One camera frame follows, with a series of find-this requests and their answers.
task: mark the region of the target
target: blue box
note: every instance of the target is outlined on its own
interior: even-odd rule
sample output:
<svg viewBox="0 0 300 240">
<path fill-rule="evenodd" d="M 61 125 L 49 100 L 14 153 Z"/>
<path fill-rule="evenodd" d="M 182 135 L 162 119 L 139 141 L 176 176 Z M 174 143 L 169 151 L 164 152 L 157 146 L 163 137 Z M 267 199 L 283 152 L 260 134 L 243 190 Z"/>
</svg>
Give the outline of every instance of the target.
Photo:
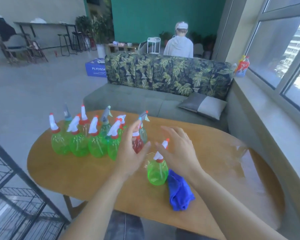
<svg viewBox="0 0 300 240">
<path fill-rule="evenodd" d="M 105 60 L 96 58 L 86 63 L 86 71 L 88 76 L 107 77 Z"/>
</svg>

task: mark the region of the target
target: window glass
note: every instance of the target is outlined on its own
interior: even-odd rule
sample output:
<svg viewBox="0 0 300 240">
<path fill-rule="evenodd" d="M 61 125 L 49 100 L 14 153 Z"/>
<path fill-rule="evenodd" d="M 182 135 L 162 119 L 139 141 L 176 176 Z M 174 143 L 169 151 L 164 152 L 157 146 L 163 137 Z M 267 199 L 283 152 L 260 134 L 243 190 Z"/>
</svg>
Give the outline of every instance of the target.
<svg viewBox="0 0 300 240">
<path fill-rule="evenodd" d="M 250 69 L 274 88 L 300 50 L 300 17 L 260 22 L 248 50 Z"/>
<path fill-rule="evenodd" d="M 300 0 L 269 0 L 265 7 L 265 12 L 269 12 L 275 9 L 288 7 L 291 5 L 299 4 Z"/>
</svg>

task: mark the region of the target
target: person in white hoodie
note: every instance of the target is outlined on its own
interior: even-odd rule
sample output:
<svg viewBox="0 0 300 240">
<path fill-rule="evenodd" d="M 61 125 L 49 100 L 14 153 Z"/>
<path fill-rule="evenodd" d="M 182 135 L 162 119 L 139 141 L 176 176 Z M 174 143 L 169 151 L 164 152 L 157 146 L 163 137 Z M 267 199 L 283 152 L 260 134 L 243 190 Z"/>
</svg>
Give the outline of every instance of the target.
<svg viewBox="0 0 300 240">
<path fill-rule="evenodd" d="M 180 56 L 193 58 L 193 43 L 186 37 L 188 24 L 180 22 L 176 24 L 176 36 L 168 41 L 163 54 L 166 56 Z"/>
</svg>

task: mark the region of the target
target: sofa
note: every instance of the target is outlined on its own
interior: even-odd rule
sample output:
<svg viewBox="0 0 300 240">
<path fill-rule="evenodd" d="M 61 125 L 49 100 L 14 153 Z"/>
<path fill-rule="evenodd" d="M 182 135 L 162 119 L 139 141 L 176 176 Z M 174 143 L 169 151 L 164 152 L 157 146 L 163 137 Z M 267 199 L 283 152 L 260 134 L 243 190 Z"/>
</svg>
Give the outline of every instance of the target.
<svg viewBox="0 0 300 240">
<path fill-rule="evenodd" d="M 87 111 L 105 109 L 194 124 L 228 132 L 225 112 L 219 121 L 181 109 L 192 92 L 225 100 L 233 79 L 230 63 L 135 52 L 111 53 L 105 58 L 108 84 L 83 100 Z"/>
</svg>

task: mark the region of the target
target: green wall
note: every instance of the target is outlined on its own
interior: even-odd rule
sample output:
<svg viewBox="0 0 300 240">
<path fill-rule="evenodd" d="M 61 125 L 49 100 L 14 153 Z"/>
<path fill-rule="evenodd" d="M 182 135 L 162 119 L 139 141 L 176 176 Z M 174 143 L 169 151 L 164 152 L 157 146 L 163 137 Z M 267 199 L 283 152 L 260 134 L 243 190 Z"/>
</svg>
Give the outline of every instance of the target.
<svg viewBox="0 0 300 240">
<path fill-rule="evenodd" d="M 189 32 L 217 34 L 226 0 L 111 0 L 115 40 L 146 41 L 162 31 L 174 33 L 177 22 Z"/>
</svg>

